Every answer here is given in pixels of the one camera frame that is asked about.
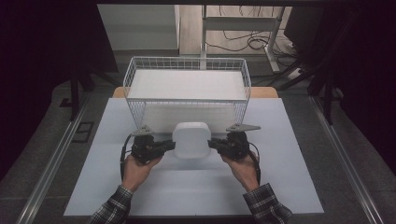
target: wire basket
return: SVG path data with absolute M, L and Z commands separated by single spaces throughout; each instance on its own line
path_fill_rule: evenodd
M 171 133 L 205 122 L 212 133 L 242 123 L 250 97 L 244 59 L 133 57 L 123 81 L 137 128 Z

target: plaid shirt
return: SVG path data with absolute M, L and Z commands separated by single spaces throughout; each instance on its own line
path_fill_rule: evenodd
M 123 223 L 128 217 L 132 196 L 131 191 L 119 186 L 88 223 Z M 270 184 L 244 194 L 244 198 L 258 224 L 283 224 L 291 216 L 289 208 L 277 201 Z

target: human hand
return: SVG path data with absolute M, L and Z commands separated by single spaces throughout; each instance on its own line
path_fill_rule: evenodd
M 149 176 L 151 168 L 160 162 L 161 159 L 162 157 L 153 159 L 146 164 L 142 164 L 132 155 L 129 155 L 125 159 L 124 178 L 122 180 L 122 185 L 131 192 L 135 192 L 137 188 L 139 188 L 139 186 L 145 182 Z
M 242 184 L 247 192 L 259 187 L 254 162 L 253 159 L 249 157 L 249 155 L 246 155 L 245 158 L 237 161 L 231 160 L 223 155 L 220 156 L 222 160 L 230 166 L 233 175 Z

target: wooden surface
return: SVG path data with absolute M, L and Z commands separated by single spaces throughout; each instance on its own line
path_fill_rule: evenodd
M 251 98 L 278 98 L 276 90 L 272 87 L 252 87 Z M 123 87 L 114 90 L 113 98 L 124 98 Z

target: person's arm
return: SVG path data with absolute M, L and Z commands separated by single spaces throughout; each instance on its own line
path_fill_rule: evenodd
M 238 161 L 230 160 L 225 156 L 221 158 L 230 165 L 233 175 L 247 191 L 244 198 L 256 223 L 287 223 L 292 212 L 277 200 L 270 184 L 259 187 L 253 160 L 249 156 Z
M 134 192 L 149 176 L 151 168 L 160 162 L 154 159 L 147 164 L 140 164 L 133 156 L 125 159 L 124 179 L 117 191 L 92 215 L 88 223 L 121 224 L 128 217 Z

